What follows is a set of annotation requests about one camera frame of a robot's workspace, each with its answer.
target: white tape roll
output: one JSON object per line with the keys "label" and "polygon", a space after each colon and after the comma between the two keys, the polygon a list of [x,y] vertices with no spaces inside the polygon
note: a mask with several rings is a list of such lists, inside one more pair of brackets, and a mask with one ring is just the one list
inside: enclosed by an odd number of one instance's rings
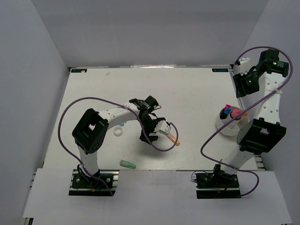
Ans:
{"label": "white tape roll", "polygon": [[123,134],[123,128],[120,126],[116,126],[113,129],[113,134],[117,137],[120,137]]}

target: black label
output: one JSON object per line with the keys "label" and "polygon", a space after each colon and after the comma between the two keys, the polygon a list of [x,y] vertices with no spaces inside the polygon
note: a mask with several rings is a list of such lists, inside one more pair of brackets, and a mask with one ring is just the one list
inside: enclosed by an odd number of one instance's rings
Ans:
{"label": "black label", "polygon": [[218,69],[212,69],[213,72],[228,72],[228,69],[226,68],[218,68]]}
{"label": "black label", "polygon": [[86,73],[87,69],[71,69],[71,73]]}

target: wall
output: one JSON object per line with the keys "label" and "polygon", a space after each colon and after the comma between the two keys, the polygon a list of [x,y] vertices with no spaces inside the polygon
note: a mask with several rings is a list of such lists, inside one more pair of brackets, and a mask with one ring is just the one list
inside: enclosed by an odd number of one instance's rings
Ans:
{"label": "wall", "polygon": [[[257,45],[271,45],[285,51],[292,59],[294,73],[291,81],[283,88],[280,100],[281,125],[287,127],[284,139],[263,160],[266,167],[274,170],[285,197],[293,224],[300,225],[300,1],[270,0],[255,26],[244,50]],[[256,63],[261,50],[247,54]],[[247,105],[254,98],[247,97]]]}
{"label": "wall", "polygon": [[230,64],[268,0],[32,0],[68,67]]}
{"label": "wall", "polygon": [[68,69],[30,0],[0,4],[0,224],[19,224]]}

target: purple cable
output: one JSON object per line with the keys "label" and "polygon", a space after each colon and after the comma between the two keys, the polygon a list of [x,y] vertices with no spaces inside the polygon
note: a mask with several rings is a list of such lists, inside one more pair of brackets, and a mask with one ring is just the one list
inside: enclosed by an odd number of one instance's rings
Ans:
{"label": "purple cable", "polygon": [[171,150],[172,148],[174,148],[174,147],[176,146],[176,143],[177,143],[177,141],[178,141],[178,130],[177,130],[177,128],[175,127],[175,125],[174,125],[173,123],[171,123],[171,122],[170,122],[170,125],[172,125],[172,126],[174,127],[175,131],[176,131],[176,141],[174,142],[174,145],[173,145],[172,147],[170,147],[170,148],[168,148],[168,149],[166,149],[166,150],[162,150],[162,149],[156,147],[154,144],[151,143],[151,141],[149,140],[149,138],[148,138],[147,135],[146,135],[146,132],[145,132],[145,130],[144,130],[144,127],[143,127],[143,124],[142,124],[141,119],[139,118],[138,114],[136,114],[136,112],[133,111],[133,110],[130,109],[130,108],[126,108],[125,106],[120,105],[120,104],[118,104],[118,103],[111,102],[111,101],[108,101],[108,100],[105,100],[105,99],[102,99],[102,98],[98,98],[98,97],[82,97],[82,98],[79,98],[79,99],[75,100],[75,101],[72,102],[71,104],[69,104],[69,105],[66,107],[66,109],[64,110],[64,112],[62,113],[61,118],[60,118],[60,121],[59,121],[59,123],[58,123],[58,132],[57,132],[58,140],[59,140],[61,146],[64,148],[64,150],[66,150],[67,153],[69,153],[71,156],[73,156],[74,158],[76,158],[76,159],[78,160],[78,162],[79,162],[80,164],[82,164],[82,167],[83,167],[83,170],[85,171],[85,173],[86,173],[87,175],[89,175],[90,177],[92,177],[92,178],[94,178],[94,179],[96,179],[96,180],[101,181],[101,182],[105,185],[105,187],[108,189],[109,193],[110,193],[112,196],[113,196],[113,193],[112,193],[111,189],[108,187],[108,185],[104,182],[104,180],[102,180],[102,179],[99,178],[99,177],[95,177],[95,176],[91,175],[91,174],[84,168],[83,162],[80,160],[80,158],[77,157],[77,156],[76,156],[75,154],[73,154],[72,152],[70,152],[70,150],[67,149],[67,147],[64,145],[64,143],[62,142],[62,139],[61,139],[61,135],[60,135],[61,124],[62,124],[62,120],[63,120],[64,116],[66,115],[68,109],[69,109],[72,105],[74,105],[75,103],[77,103],[77,102],[79,102],[79,101],[82,101],[82,100],[86,100],[86,99],[99,100],[99,101],[106,102],[106,103],[109,103],[109,104],[112,104],[112,105],[116,105],[116,106],[118,106],[118,107],[120,107],[120,108],[127,109],[127,110],[129,110],[130,112],[132,112],[132,113],[136,116],[137,121],[139,121],[139,123],[140,123],[140,125],[141,125],[141,128],[142,128],[142,133],[144,134],[144,136],[145,136],[147,142],[148,142],[153,148],[155,148],[156,150],[158,150],[158,151],[169,151],[169,150]]}
{"label": "purple cable", "polygon": [[[247,53],[247,52],[249,52],[249,51],[251,51],[251,50],[253,50],[253,49],[258,49],[258,48],[269,48],[269,49],[277,50],[277,51],[279,51],[280,53],[282,53],[282,54],[287,58],[287,60],[289,61],[289,64],[290,64],[290,67],[291,67],[291,68],[290,68],[289,76],[288,76],[287,79],[286,79],[286,80],[285,80],[285,81],[277,88],[277,90],[282,89],[282,88],[289,82],[289,80],[291,79],[292,74],[293,74],[293,69],[294,69],[292,60],[290,59],[290,57],[289,57],[285,52],[281,51],[281,50],[278,49],[278,48],[274,48],[274,47],[270,47],[270,46],[258,46],[258,47],[249,48],[248,50],[244,51],[244,52],[237,58],[237,61],[238,61],[245,53]],[[224,124],[222,127],[220,127],[220,128],[219,128],[212,136],[210,136],[210,137],[207,139],[207,141],[202,145],[202,147],[201,147],[201,149],[200,149],[201,155],[204,156],[205,158],[208,158],[208,159],[210,159],[210,160],[212,160],[212,161],[214,161],[214,162],[216,162],[216,163],[219,163],[219,164],[222,164],[222,165],[226,165],[226,166],[228,166],[228,167],[230,167],[230,168],[232,168],[232,169],[236,169],[237,171],[245,172],[245,173],[252,173],[253,175],[256,176],[257,182],[256,182],[256,185],[254,186],[254,188],[252,188],[252,189],[251,189],[250,191],[248,191],[247,193],[240,195],[241,197],[242,197],[242,196],[246,196],[246,195],[252,193],[252,192],[257,188],[257,186],[258,186],[258,184],[259,184],[259,177],[258,177],[258,175],[257,175],[255,172],[253,172],[253,171],[240,170],[240,169],[238,169],[238,168],[235,168],[235,167],[232,166],[232,165],[223,163],[223,162],[218,161],[218,160],[216,160],[216,159],[214,159],[214,158],[211,158],[211,157],[209,157],[209,156],[206,156],[206,155],[203,153],[203,149],[204,149],[204,147],[207,145],[207,143],[210,142],[211,139],[212,139],[214,136],[216,136],[221,130],[223,130],[225,127],[227,127],[228,124],[230,124],[231,122],[233,122],[234,120],[236,120],[237,118],[239,118],[239,117],[240,117],[242,114],[244,114],[245,112],[249,111],[250,109],[252,109],[252,108],[254,108],[255,106],[257,106],[258,104],[260,104],[262,101],[264,101],[264,100],[270,98],[272,95],[274,95],[274,94],[277,92],[277,90],[274,90],[274,91],[270,92],[270,94],[268,94],[268,95],[266,95],[265,97],[263,97],[262,99],[258,100],[256,103],[254,103],[253,105],[249,106],[247,109],[245,109],[244,111],[242,111],[242,112],[241,112],[240,114],[238,114],[236,117],[232,118],[230,121],[228,121],[227,123],[225,123],[225,124]]]}

